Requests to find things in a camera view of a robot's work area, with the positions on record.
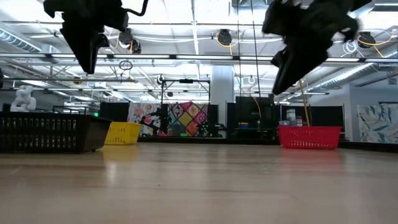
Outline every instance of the white column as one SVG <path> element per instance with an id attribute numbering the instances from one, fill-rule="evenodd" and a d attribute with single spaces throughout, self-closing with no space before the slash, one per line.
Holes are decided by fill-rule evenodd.
<path id="1" fill-rule="evenodd" d="M 210 103 L 218 105 L 218 122 L 226 125 L 226 103 L 234 102 L 233 67 L 214 66 L 210 85 Z"/>

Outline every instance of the black basket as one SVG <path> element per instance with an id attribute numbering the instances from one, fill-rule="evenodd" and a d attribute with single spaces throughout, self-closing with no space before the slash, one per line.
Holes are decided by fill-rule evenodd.
<path id="1" fill-rule="evenodd" d="M 94 151 L 110 124 L 90 115 L 0 112 L 0 152 Z"/>

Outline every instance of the colorful quilt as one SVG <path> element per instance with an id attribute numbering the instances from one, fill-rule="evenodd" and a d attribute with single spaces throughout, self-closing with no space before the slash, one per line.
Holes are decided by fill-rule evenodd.
<path id="1" fill-rule="evenodd" d="M 362 142 L 398 144 L 398 104 L 357 106 Z"/>
<path id="2" fill-rule="evenodd" d="M 130 103 L 128 122 L 140 123 L 143 117 L 145 124 L 141 126 L 140 136 L 153 136 L 153 125 L 160 127 L 160 120 L 156 116 L 149 116 L 160 108 L 160 104 Z M 158 136 L 198 136 L 199 126 L 207 120 L 207 105 L 193 102 L 169 104 L 170 123 L 167 133 L 157 133 Z"/>

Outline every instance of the red plastic basket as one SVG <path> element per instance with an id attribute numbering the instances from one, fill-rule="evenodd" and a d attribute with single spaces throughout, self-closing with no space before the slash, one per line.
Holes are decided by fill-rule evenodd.
<path id="1" fill-rule="evenodd" d="M 280 144 L 287 149 L 336 149 L 341 127 L 279 126 Z"/>

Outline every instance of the yellow basket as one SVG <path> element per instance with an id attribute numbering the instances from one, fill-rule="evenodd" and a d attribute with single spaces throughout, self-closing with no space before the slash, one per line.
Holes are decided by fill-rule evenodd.
<path id="1" fill-rule="evenodd" d="M 107 145 L 135 144 L 138 140 L 141 124 L 127 122 L 112 122 L 106 136 Z"/>

